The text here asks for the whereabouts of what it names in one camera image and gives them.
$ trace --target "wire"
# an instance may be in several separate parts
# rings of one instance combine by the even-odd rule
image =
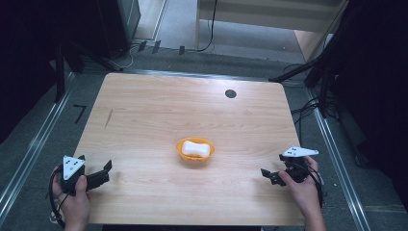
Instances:
[[[63,170],[63,165],[59,165],[57,167],[57,169],[55,169],[54,172],[52,173],[49,184],[48,184],[48,194],[49,194],[51,209],[52,209],[52,212],[54,213],[54,216],[55,216],[55,220],[61,226],[61,228],[64,229],[65,228],[65,223],[63,222],[63,217],[60,214],[60,209],[57,210],[57,207],[55,206],[54,193],[52,191],[52,186],[53,186],[53,183],[54,183],[54,177],[58,173],[62,172],[62,170]]]
[[[65,200],[68,198],[69,193],[71,193],[71,190],[69,190],[69,192],[68,192],[68,193],[66,194],[66,196],[64,197],[63,202],[61,202],[60,206],[58,207],[58,212],[61,210],[61,207],[63,206],[63,204],[64,204]]]
[[[138,46],[136,45],[136,46],[132,47],[132,48],[129,50],[129,56],[130,56],[130,58],[131,58],[131,62],[130,62],[129,64],[127,64],[127,65],[119,65],[119,64],[116,64],[115,62],[113,62],[112,60],[109,60],[109,62],[111,62],[112,64],[114,64],[115,66],[117,66],[117,67],[119,67],[119,68],[127,68],[127,67],[131,66],[131,65],[133,64],[132,51],[133,51],[133,49],[135,49],[136,47],[138,47]]]
[[[205,50],[207,50],[207,48],[211,45],[211,43],[213,42],[213,37],[214,37],[214,20],[216,19],[216,11],[217,11],[217,0],[214,3],[214,11],[213,11],[213,22],[211,23],[211,39],[210,42],[208,42],[208,45],[201,50],[197,50],[197,52],[203,52]]]
[[[314,170],[314,169],[312,169],[311,167],[308,166],[318,176],[318,178],[319,178],[319,181],[318,181],[318,179],[316,179],[315,175],[313,175],[313,173],[310,172],[310,170],[308,170],[308,169],[306,169],[306,168],[304,168],[304,167],[302,167],[302,166],[300,166],[298,164],[291,163],[291,162],[285,162],[285,164],[288,164],[288,165],[294,166],[294,167],[299,167],[300,169],[304,170],[310,177],[312,177],[313,181],[315,181],[316,190],[318,190],[319,205],[320,205],[320,208],[322,208],[323,207],[323,191],[322,191],[322,188],[321,188],[321,183],[320,183],[321,180],[320,180],[319,173],[316,170]]]
[[[298,117],[298,119],[294,122],[294,124],[297,124],[297,123],[298,123],[298,137],[299,137],[299,144],[300,144],[300,146],[302,145],[302,122],[301,122],[301,120],[302,120],[302,118],[304,118],[304,117],[310,115],[310,114],[312,113],[312,111],[313,111],[315,108],[318,108],[318,107],[320,106],[320,103],[319,103],[319,102],[318,102],[318,103],[314,103],[314,104],[310,104],[310,103],[312,103],[312,101],[317,100],[317,99],[318,99],[318,98],[315,97],[315,98],[309,100],[305,105],[303,105],[302,108],[296,109],[296,110],[291,110],[291,114],[292,114],[292,115],[294,115],[294,114],[296,114],[296,113],[299,113],[299,117]],[[326,102],[324,106],[325,106],[324,109],[326,110],[326,113],[327,113],[327,111],[329,111],[329,110],[335,108],[335,103],[334,103],[334,102]],[[331,114],[329,114],[329,113],[327,113],[327,114],[328,114],[329,116],[332,116],[332,117],[337,118],[335,115],[331,115]]]

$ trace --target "white object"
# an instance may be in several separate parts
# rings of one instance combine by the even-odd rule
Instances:
[[[71,178],[71,176],[84,164],[84,160],[64,156],[64,180]]]
[[[302,156],[312,156],[318,155],[319,152],[317,150],[306,149],[303,147],[296,147],[292,146],[288,150],[283,153],[283,156],[286,157],[302,157]]]
[[[207,143],[185,141],[183,142],[181,151],[184,155],[198,155],[200,157],[208,157],[210,156],[210,145]]]

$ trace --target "wrist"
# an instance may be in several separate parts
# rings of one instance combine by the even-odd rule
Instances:
[[[321,210],[310,212],[305,215],[305,230],[324,231],[326,230],[324,224],[323,214]]]
[[[86,222],[68,222],[65,224],[65,231],[85,231],[88,224]]]

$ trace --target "black cable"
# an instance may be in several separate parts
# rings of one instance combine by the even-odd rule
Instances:
[[[208,48],[208,47],[211,45],[211,43],[213,42],[213,36],[214,36],[214,20],[216,19],[217,2],[218,2],[218,1],[216,0],[216,2],[214,3],[213,22],[211,23],[211,39],[210,39],[210,42],[208,43],[208,45],[207,45],[204,49],[197,50],[197,52],[202,52],[202,51],[207,50],[207,48]]]
[[[71,191],[69,191],[69,192],[66,194],[66,196],[64,197],[63,202],[61,202],[60,206],[58,206],[58,212],[61,210],[61,207],[63,206],[64,202],[65,202],[65,201],[66,201],[66,199],[68,198],[69,193],[71,193]]]
[[[304,168],[304,167],[302,167],[302,166],[300,166],[298,164],[290,163],[290,162],[286,162],[285,164],[288,164],[288,165],[294,166],[294,167],[299,167],[300,169],[304,170],[310,177],[312,177],[313,181],[315,181],[316,190],[318,190],[319,205],[320,205],[320,208],[322,208],[323,207],[323,192],[322,192],[322,189],[321,189],[320,181],[318,181],[318,179],[316,179],[316,177],[313,175],[312,172],[310,172],[310,170],[308,170],[308,169],[306,169],[306,168]],[[319,173],[317,171],[315,171],[314,169],[313,169],[313,171],[318,175],[318,178],[319,178]]]
[[[63,217],[60,214],[60,209],[57,210],[57,207],[55,206],[54,203],[54,193],[52,191],[52,186],[54,183],[54,177],[63,171],[63,165],[59,165],[57,169],[54,170],[54,172],[51,175],[49,184],[48,184],[48,194],[49,194],[49,199],[50,199],[50,204],[51,204],[51,209],[52,212],[54,213],[55,220],[57,223],[61,226],[62,229],[65,228],[65,223],[63,221]]]

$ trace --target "gray floor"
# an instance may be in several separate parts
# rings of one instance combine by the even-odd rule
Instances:
[[[285,39],[284,42],[295,44],[294,37]],[[280,45],[271,44],[270,46],[278,47]],[[134,63],[126,68],[125,72],[143,69],[227,75],[249,81],[267,81],[268,77],[282,74],[287,65],[297,63],[302,59],[298,50],[292,53],[292,56],[296,56],[296,62],[288,61],[288,57],[283,53],[275,53],[271,59],[258,57],[257,54],[256,51],[254,53],[248,52],[247,57],[242,57],[241,55],[234,55],[234,53],[227,56],[188,52],[179,56],[177,50],[162,48],[158,53],[152,54],[152,47],[146,47],[141,52],[137,52],[137,49],[133,50]],[[63,155],[72,156],[75,152],[90,109],[104,76],[108,73],[98,64],[88,61],[88,59],[85,60],[86,70],[82,74],[75,74],[75,81],[71,86],[71,92],[61,116],[39,152],[38,158],[0,230],[60,230],[57,225],[48,221],[50,208],[48,201],[43,199],[47,191],[48,178],[53,166],[60,163]],[[127,65],[130,63],[130,59],[123,56],[115,62]],[[283,83],[291,109],[301,108],[310,97],[308,90],[302,84],[304,78],[305,74],[299,74]],[[36,107],[18,124],[9,138],[0,145],[0,155],[3,158],[3,162],[0,162],[0,167],[3,170],[0,178],[1,191],[6,189],[12,180],[32,138],[53,107],[54,95],[54,89],[47,92]],[[78,123],[75,123],[75,120],[80,109],[73,107],[74,104],[87,106]],[[328,118],[327,122],[339,148],[346,171],[350,176],[350,181],[363,204],[371,230],[405,230],[404,227],[408,226],[408,216],[390,180],[376,169],[357,167],[354,162],[353,147],[347,140],[342,124],[332,118]],[[319,161],[320,173],[325,183],[323,189],[325,204],[322,211],[328,230],[359,230],[350,212],[344,196],[344,189],[334,168],[326,142],[313,114],[302,120],[302,143],[304,147],[317,149],[320,152],[316,159]],[[264,229],[271,231],[273,227],[264,227]],[[101,226],[91,225],[89,230],[101,230]],[[279,227],[278,230],[303,230],[303,227]]]
[[[211,38],[211,21],[200,20],[199,43],[195,47],[196,1],[168,0],[156,40],[165,48],[202,49]],[[210,54],[304,63],[293,30],[215,21]]]

